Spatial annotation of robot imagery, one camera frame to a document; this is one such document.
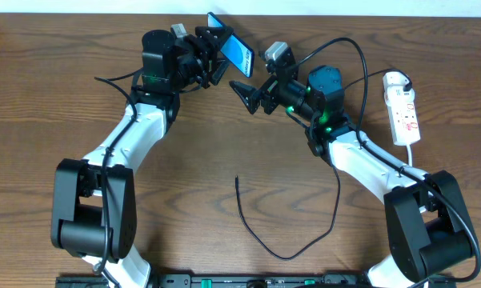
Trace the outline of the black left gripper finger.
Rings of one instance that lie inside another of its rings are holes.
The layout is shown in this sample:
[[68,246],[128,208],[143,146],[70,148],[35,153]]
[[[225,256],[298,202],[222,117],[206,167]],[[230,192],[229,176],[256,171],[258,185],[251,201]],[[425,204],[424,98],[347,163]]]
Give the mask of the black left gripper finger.
[[195,35],[205,41],[206,44],[210,44],[213,50],[221,50],[230,36],[233,34],[234,29],[231,26],[196,26]]
[[210,77],[210,83],[212,85],[217,86],[219,84],[223,75],[226,73],[229,64],[230,62],[227,59],[221,59],[220,61],[218,61],[218,66]]

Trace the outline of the blue Galaxy smartphone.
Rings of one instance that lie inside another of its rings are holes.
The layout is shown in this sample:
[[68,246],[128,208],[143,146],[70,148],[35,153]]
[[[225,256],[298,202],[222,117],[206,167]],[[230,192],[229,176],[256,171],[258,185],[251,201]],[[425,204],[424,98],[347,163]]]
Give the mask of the blue Galaxy smartphone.
[[255,53],[235,32],[226,40],[221,53],[247,78],[253,74]]

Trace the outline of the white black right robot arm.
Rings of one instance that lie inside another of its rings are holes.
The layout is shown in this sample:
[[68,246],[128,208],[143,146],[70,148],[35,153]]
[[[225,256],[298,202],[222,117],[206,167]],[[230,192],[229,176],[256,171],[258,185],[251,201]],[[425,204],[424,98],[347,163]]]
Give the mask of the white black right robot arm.
[[259,89],[230,86],[250,113],[284,107],[304,128],[314,156],[383,203],[390,254],[366,272],[372,286],[456,285],[479,275],[479,242],[455,177],[445,170],[429,174],[371,142],[344,110],[339,69],[318,66],[302,84],[278,68]]

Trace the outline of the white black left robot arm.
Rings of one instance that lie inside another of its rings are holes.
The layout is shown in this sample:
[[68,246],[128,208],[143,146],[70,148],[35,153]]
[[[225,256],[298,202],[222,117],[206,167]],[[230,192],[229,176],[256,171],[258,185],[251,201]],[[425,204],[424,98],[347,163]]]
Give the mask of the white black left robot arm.
[[63,159],[54,175],[50,240],[92,265],[106,287],[147,287],[151,266],[134,247],[134,175],[175,121],[180,96],[217,85],[229,62],[218,53],[230,26],[183,25],[142,37],[142,68],[130,73],[119,124],[81,159]]

